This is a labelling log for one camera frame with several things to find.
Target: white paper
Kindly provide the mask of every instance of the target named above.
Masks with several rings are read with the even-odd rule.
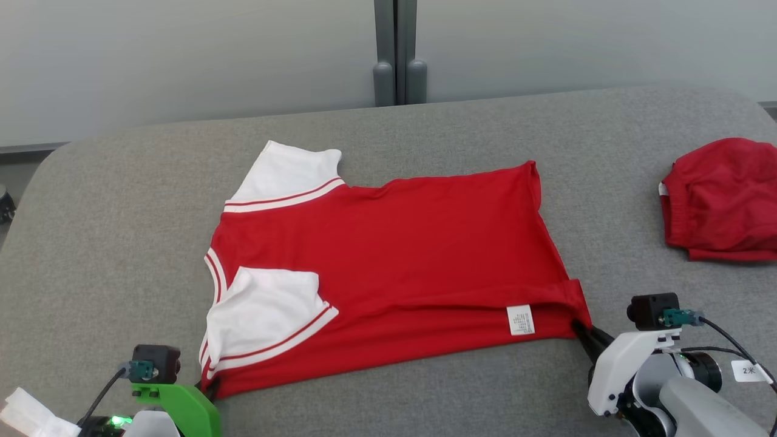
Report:
[[[740,383],[771,383],[760,364],[754,365],[746,359],[732,361],[731,369],[733,370],[733,378]]]
[[[528,335],[535,332],[529,305],[508,306],[507,320],[510,322],[510,334]]]

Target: gray padded table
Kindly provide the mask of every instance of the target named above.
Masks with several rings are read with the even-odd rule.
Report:
[[[691,263],[663,240],[658,182],[677,157],[730,136],[777,142],[777,124],[727,91],[643,87],[165,124],[66,145],[41,164],[0,251],[0,395],[22,386],[75,421],[138,343],[180,347],[179,381],[197,381],[213,299],[203,255],[269,139],[340,149],[345,181],[368,186],[536,160],[542,216],[599,327],[633,330],[632,295],[676,292],[777,371],[777,265]],[[708,327],[681,344],[726,346]],[[713,355],[722,395],[769,426],[771,390],[734,383],[731,357]],[[589,365],[576,341],[535,341],[217,407],[228,436],[631,435],[589,410]],[[120,381],[97,413],[137,409]]]

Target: red fabric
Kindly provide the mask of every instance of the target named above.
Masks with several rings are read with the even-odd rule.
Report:
[[[458,177],[337,187],[312,201],[224,213],[211,247],[240,266],[313,271],[340,314],[266,361],[217,373],[218,397],[379,365],[541,338],[591,325],[538,213],[535,163]],[[513,336],[507,306],[531,305]],[[203,374],[203,386],[211,381]]]
[[[682,156],[661,196],[667,244],[691,260],[777,260],[777,149],[725,138]]]

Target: green led light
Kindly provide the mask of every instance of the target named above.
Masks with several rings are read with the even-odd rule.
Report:
[[[110,418],[110,423],[115,427],[121,427],[126,424],[132,423],[132,419],[130,418],[123,418],[121,416],[113,416]]]

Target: white sleeve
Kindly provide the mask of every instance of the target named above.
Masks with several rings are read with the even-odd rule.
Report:
[[[313,272],[239,268],[207,313],[207,377],[275,357],[318,332],[338,314],[318,290]]]

